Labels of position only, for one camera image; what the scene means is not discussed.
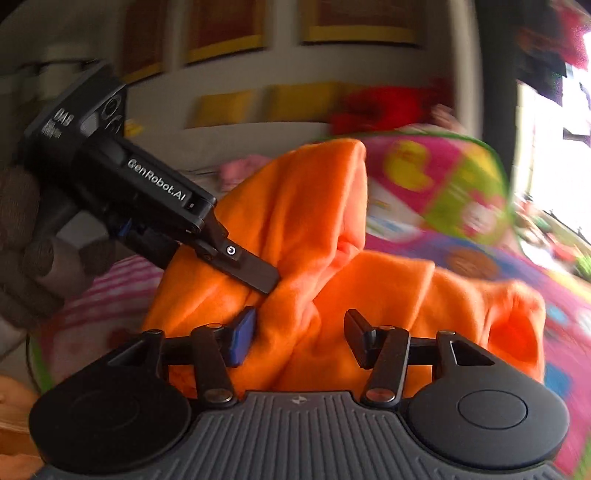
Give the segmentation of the left hand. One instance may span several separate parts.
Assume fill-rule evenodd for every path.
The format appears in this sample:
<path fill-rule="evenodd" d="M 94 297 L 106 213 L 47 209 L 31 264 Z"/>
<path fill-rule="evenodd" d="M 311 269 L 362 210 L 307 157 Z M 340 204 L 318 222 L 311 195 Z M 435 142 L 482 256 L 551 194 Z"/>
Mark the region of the left hand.
<path fill-rule="evenodd" d="M 115 243 L 78 249 L 55 235 L 34 236 L 40 208 L 36 181 L 22 168 L 1 172 L 1 318 L 32 330 L 87 291 L 115 261 Z"/>

